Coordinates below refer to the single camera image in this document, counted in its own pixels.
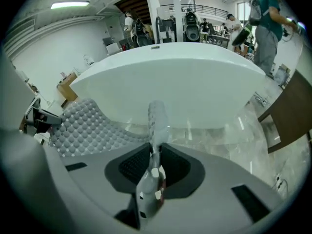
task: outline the shiny tile floor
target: shiny tile floor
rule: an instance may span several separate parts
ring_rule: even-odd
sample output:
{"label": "shiny tile floor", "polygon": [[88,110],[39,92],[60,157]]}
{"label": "shiny tile floor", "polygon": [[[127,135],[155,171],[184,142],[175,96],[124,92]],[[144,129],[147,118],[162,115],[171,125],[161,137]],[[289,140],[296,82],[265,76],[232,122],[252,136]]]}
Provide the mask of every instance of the shiny tile floor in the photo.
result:
{"label": "shiny tile floor", "polygon": [[[283,198],[296,191],[310,167],[310,151],[307,136],[291,145],[268,154],[268,143],[257,118],[274,103],[282,89],[266,78],[248,103],[221,129],[177,129],[169,128],[169,142],[195,150],[227,158],[257,176],[277,190]],[[261,103],[256,97],[264,98]],[[147,134],[148,127],[119,123],[136,134]],[[283,182],[276,182],[280,176]]]}

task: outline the person in white shirt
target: person in white shirt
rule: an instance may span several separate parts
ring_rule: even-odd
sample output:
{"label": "person in white shirt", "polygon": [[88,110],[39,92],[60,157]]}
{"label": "person in white shirt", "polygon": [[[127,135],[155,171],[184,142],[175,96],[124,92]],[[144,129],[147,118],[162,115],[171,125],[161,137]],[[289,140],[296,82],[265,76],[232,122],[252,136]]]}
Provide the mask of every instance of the person in white shirt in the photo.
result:
{"label": "person in white shirt", "polygon": [[[234,51],[234,46],[232,46],[233,41],[238,36],[240,31],[243,29],[240,20],[235,18],[233,14],[228,14],[227,28],[231,32],[230,41],[228,44],[228,49]],[[240,45],[240,52],[244,51],[244,44]]]}
{"label": "person in white shirt", "polygon": [[137,48],[138,44],[137,44],[137,36],[135,34],[133,34],[133,30],[132,30],[132,25],[134,20],[137,20],[137,16],[134,12],[132,11],[126,11],[126,19],[125,19],[125,28],[124,31],[125,32],[130,32],[130,37],[132,39],[132,42],[134,43],[134,47]]}

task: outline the white desk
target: white desk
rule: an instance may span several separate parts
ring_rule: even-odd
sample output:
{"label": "white desk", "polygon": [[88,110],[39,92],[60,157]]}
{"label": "white desk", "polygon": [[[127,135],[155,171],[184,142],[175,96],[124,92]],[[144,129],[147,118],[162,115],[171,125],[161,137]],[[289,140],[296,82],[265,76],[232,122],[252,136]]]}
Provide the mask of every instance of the white desk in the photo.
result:
{"label": "white desk", "polygon": [[147,124],[152,100],[165,103],[169,124],[221,128],[252,97],[265,74],[247,59],[210,44],[150,45],[110,56],[71,84],[114,121]]}

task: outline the window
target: window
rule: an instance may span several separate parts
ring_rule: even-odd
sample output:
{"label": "window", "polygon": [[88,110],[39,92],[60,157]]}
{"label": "window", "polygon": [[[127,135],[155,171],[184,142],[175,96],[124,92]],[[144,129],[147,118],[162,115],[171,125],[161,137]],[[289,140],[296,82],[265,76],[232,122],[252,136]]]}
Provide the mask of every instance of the window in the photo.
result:
{"label": "window", "polygon": [[238,20],[244,25],[248,21],[250,6],[246,2],[237,4]]}

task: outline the black slot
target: black slot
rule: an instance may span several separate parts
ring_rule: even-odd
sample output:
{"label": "black slot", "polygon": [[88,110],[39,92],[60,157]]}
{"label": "black slot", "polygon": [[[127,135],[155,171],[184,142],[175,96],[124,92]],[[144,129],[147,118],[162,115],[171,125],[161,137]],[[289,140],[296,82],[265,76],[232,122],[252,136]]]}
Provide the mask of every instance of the black slot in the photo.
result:
{"label": "black slot", "polygon": [[68,166],[65,166],[67,171],[74,171],[74,170],[78,170],[80,168],[83,168],[83,167],[86,167],[87,165],[85,163],[76,163],[76,164],[72,164],[72,165],[68,165]]}
{"label": "black slot", "polygon": [[269,209],[245,185],[231,188],[254,223],[270,213]]}

